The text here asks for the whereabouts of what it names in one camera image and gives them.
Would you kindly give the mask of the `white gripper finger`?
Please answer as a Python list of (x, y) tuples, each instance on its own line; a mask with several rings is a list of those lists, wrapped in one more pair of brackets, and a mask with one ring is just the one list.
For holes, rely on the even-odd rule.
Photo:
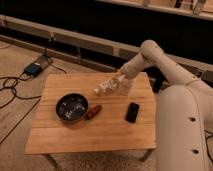
[(119, 83), (121, 83), (124, 79), (125, 79), (125, 76), (124, 76), (124, 75), (123, 75), (123, 76), (120, 76), (120, 77), (118, 78)]
[(113, 77), (113, 84), (120, 84), (121, 76), (115, 76)]

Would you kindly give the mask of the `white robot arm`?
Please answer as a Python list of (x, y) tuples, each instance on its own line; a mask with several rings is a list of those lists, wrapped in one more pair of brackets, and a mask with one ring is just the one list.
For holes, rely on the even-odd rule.
[(170, 83), (156, 105), (157, 171), (210, 171), (205, 129), (213, 124), (213, 88), (169, 58), (153, 40), (144, 41), (118, 73), (131, 80), (151, 66)]

